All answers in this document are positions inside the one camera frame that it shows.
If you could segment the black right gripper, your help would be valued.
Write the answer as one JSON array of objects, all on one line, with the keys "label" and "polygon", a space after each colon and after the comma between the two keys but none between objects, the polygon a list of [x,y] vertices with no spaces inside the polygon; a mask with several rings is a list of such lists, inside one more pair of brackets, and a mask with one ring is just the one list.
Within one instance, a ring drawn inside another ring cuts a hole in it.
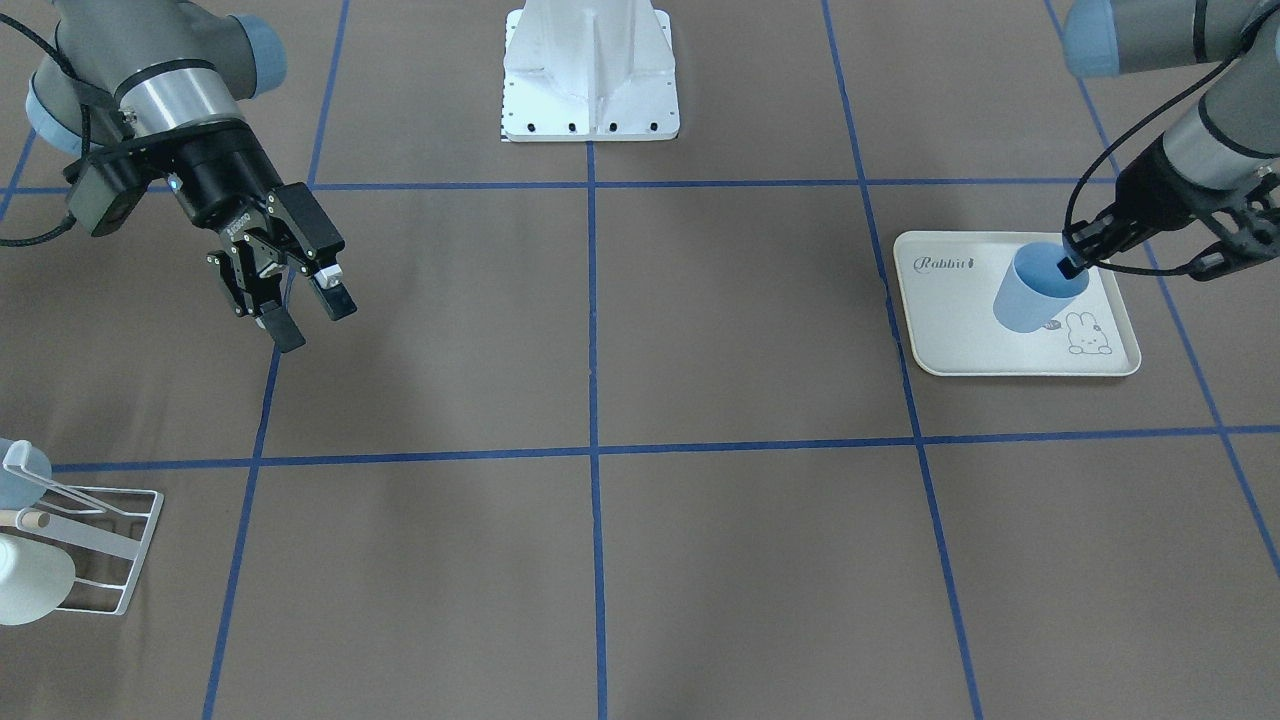
[{"label": "black right gripper", "polygon": [[197,228],[220,242],[206,260],[238,316],[259,318],[280,354],[306,345],[283,306],[282,275],[310,281],[330,322],[358,311],[338,255],[346,241],[305,183],[285,183],[243,120],[215,120],[122,141],[65,169],[70,214],[93,237],[114,233],[147,188],[165,182]]}]

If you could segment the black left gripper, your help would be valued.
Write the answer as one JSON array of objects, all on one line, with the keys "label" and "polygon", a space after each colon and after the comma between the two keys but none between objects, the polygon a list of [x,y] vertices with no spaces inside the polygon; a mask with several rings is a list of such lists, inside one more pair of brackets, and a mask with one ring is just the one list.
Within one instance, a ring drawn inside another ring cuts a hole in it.
[{"label": "black left gripper", "polygon": [[[1165,270],[1120,266],[1110,259],[1193,223],[1215,241],[1192,260]],[[1152,143],[1116,183],[1115,201],[1092,222],[1062,229],[1064,258],[1056,268],[1075,279],[1091,268],[1138,275],[1188,275],[1207,282],[1277,259],[1277,173],[1253,170],[1228,190],[1211,190],[1179,176],[1160,143]]]}]

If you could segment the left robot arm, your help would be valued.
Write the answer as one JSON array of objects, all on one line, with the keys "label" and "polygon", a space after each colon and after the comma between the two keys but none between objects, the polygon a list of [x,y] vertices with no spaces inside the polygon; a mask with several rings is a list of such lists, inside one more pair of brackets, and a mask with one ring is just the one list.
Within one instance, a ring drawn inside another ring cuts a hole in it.
[{"label": "left robot arm", "polygon": [[1194,104],[1120,173],[1111,205],[1091,222],[1066,210],[1062,277],[1111,269],[1196,222],[1213,242],[1172,275],[1207,282],[1277,256],[1275,1],[1075,1],[1062,54],[1078,78],[1210,68],[1176,96]]}]

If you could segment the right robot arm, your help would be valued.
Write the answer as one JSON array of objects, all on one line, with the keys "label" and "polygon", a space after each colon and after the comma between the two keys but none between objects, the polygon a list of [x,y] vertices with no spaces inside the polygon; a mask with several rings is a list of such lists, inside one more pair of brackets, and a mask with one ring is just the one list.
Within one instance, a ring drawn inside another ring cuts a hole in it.
[{"label": "right robot arm", "polygon": [[46,143],[74,156],[63,172],[70,219],[111,234],[161,181],[192,225],[218,236],[207,263],[232,310],[282,352],[305,343],[283,297],[288,272],[310,282],[332,320],[353,314],[340,232],[307,184],[280,178],[241,110],[285,78],[276,31],[192,1],[54,6],[26,113]]}]

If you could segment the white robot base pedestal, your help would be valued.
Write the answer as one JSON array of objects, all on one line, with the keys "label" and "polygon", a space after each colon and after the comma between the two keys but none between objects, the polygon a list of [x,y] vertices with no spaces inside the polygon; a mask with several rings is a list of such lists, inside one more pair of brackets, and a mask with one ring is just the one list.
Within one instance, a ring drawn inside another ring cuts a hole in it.
[{"label": "white robot base pedestal", "polygon": [[648,142],[681,129],[671,18],[649,1],[526,1],[504,22],[500,137]]}]

